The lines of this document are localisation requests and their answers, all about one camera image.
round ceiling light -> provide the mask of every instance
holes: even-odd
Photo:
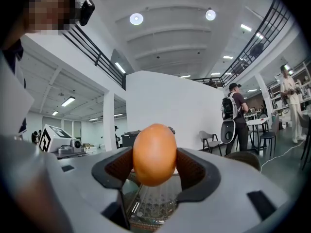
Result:
[[[206,17],[207,20],[212,21],[212,20],[215,19],[216,13],[215,13],[215,11],[209,9],[209,10],[206,11],[205,17]]]
[[[130,16],[130,22],[134,25],[139,25],[143,22],[144,17],[139,13],[134,13]]]

black cap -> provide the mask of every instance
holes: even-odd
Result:
[[[235,87],[240,88],[241,85],[240,85],[240,84],[237,84],[237,83],[231,83],[231,84],[229,85],[229,90],[232,90],[232,89],[235,88]]]

backpack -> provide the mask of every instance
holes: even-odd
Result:
[[[240,108],[237,107],[233,99],[233,94],[234,92],[231,93],[229,97],[223,99],[222,103],[223,120],[233,120],[238,116],[240,112]]]

cable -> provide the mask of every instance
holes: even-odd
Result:
[[[277,157],[274,157],[274,158],[272,158],[271,160],[266,161],[264,164],[262,164],[262,166],[261,166],[261,168],[260,168],[260,172],[261,172],[261,170],[262,170],[262,167],[263,167],[266,163],[268,163],[269,161],[272,161],[272,160],[274,160],[274,159],[276,159],[276,158],[278,158],[278,157],[284,156],[284,155],[285,155],[286,153],[288,153],[291,149],[296,148],[296,147],[299,147],[304,141],[305,141],[305,140],[303,140],[299,145],[296,145],[296,146],[291,147],[291,148],[290,148],[289,150],[287,150],[284,154],[282,154],[282,155],[280,155],[280,156],[277,156]]]

brown egg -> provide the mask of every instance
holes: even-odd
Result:
[[[138,180],[146,186],[157,186],[175,171],[177,145],[172,131],[162,124],[153,124],[136,137],[133,165]]]

